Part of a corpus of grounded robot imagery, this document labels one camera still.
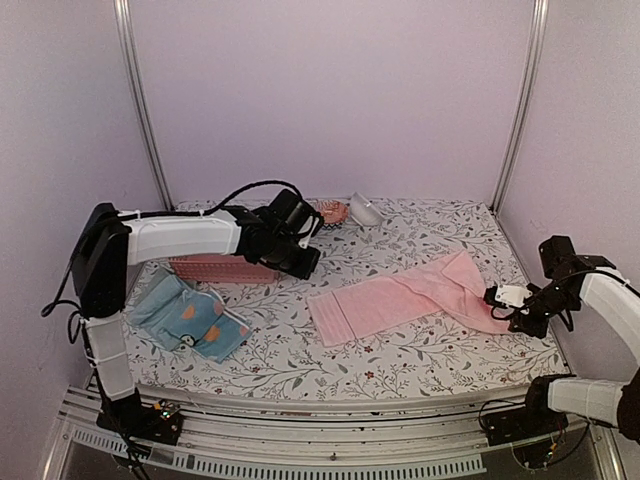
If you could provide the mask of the pink plastic basket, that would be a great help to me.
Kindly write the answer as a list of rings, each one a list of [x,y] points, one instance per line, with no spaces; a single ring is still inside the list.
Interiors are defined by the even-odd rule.
[[[210,283],[269,284],[278,273],[243,256],[201,254],[168,259],[175,274],[184,280]]]

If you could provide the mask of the pink terry towel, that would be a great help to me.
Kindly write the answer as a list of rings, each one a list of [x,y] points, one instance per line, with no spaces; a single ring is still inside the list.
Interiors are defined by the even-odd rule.
[[[326,347],[444,312],[466,328],[505,334],[507,323],[491,317],[485,283],[468,252],[461,250],[389,276],[309,297],[308,311]]]

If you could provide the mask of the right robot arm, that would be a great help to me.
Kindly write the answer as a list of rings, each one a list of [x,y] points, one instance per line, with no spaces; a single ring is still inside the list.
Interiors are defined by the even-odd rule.
[[[572,314],[583,305],[596,312],[639,357],[639,291],[603,256],[579,255],[568,236],[554,235],[538,252],[544,287],[498,285],[495,306],[511,312],[502,319],[508,330],[543,338],[549,321],[559,317],[574,330]],[[575,376],[544,376],[531,382],[517,427],[537,436],[555,420],[556,413],[579,415],[639,440],[639,375],[626,382],[589,380]]]

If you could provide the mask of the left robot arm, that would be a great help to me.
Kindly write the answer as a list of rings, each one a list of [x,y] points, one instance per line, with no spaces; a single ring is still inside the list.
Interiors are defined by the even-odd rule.
[[[223,200],[199,211],[119,212],[97,205],[78,239],[70,273],[86,321],[91,362],[111,419],[128,434],[148,426],[136,392],[121,327],[129,267],[150,260],[201,254],[242,256],[297,279],[314,271],[320,253],[310,239],[322,215],[291,188],[268,205],[249,210]]]

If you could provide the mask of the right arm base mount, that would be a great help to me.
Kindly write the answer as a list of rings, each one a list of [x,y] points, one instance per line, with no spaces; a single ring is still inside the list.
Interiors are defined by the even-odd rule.
[[[490,446],[552,434],[563,433],[568,427],[567,415],[548,406],[550,385],[555,380],[572,378],[572,374],[536,377],[527,389],[524,401],[511,409],[479,413],[479,426]]]

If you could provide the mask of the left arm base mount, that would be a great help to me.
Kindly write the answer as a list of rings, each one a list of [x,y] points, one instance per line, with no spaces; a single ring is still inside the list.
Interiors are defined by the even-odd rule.
[[[142,439],[176,446],[184,417],[180,407],[166,399],[145,405],[138,388],[119,400],[102,396],[98,427],[118,433],[126,439]]]

